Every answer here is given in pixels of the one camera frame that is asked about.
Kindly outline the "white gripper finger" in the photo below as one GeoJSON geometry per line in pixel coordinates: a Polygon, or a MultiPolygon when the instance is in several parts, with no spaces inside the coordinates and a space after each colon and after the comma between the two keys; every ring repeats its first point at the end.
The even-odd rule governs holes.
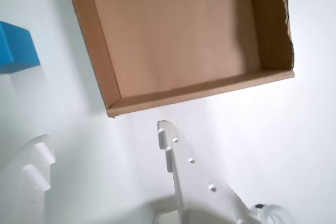
{"type": "Polygon", "coordinates": [[[259,223],[240,197],[215,178],[171,122],[157,123],[159,147],[172,173],[180,223],[259,223]]]}
{"type": "Polygon", "coordinates": [[[45,192],[51,189],[50,166],[56,161],[45,134],[24,145],[1,168],[1,223],[44,223],[45,192]]]}

